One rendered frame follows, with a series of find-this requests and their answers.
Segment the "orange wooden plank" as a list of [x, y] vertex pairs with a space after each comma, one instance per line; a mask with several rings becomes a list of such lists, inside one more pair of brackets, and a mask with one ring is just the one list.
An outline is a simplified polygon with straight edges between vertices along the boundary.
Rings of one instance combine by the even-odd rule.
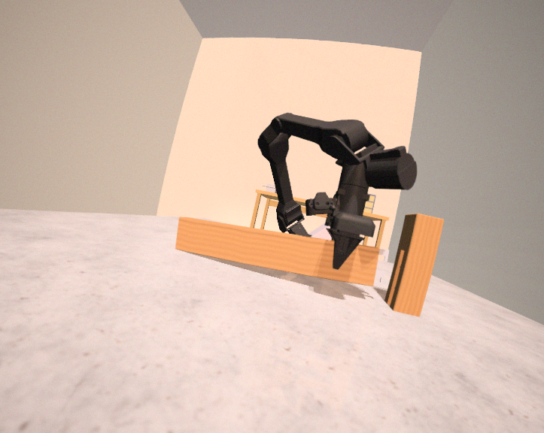
[[334, 242], [244, 226], [179, 217], [175, 249], [310, 277], [373, 286], [384, 282], [378, 256], [389, 250], [358, 245], [339, 269], [333, 268]]

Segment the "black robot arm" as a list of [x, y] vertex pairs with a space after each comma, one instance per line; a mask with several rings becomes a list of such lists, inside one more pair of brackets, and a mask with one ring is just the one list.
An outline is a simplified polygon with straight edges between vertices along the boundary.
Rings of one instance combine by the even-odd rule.
[[[417, 177], [416, 162], [406, 146], [385, 149], [360, 120], [325, 121], [286, 112], [274, 117], [259, 135], [257, 146], [269, 161], [278, 196], [276, 208], [281, 232], [311, 237], [302, 225], [305, 219], [301, 205], [293, 200], [287, 154], [290, 136], [318, 144], [321, 151], [342, 167], [339, 184], [375, 189], [411, 189]], [[364, 150], [363, 147], [365, 147]], [[361, 150], [360, 152], [357, 152]], [[355, 154], [355, 152], [357, 152]], [[306, 216], [339, 211], [339, 196], [328, 197], [326, 192], [316, 192], [315, 198], [305, 201]], [[287, 228], [292, 223], [291, 227]]]

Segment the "wooden post with vertical slot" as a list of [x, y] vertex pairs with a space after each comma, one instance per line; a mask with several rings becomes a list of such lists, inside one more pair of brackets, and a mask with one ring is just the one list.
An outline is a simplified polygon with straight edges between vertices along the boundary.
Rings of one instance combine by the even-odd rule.
[[385, 303], [393, 311], [420, 316], [444, 220], [406, 214]]

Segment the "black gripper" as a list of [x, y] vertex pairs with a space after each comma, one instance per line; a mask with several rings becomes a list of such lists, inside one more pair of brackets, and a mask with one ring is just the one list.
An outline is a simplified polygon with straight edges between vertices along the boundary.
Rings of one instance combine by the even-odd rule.
[[363, 237], [373, 238], [375, 223], [371, 218], [363, 216], [366, 201], [369, 201], [369, 190], [349, 184], [338, 185], [336, 198], [339, 196], [339, 211], [334, 210], [325, 220], [325, 226], [334, 242], [333, 268], [339, 269], [345, 260], [357, 248]]

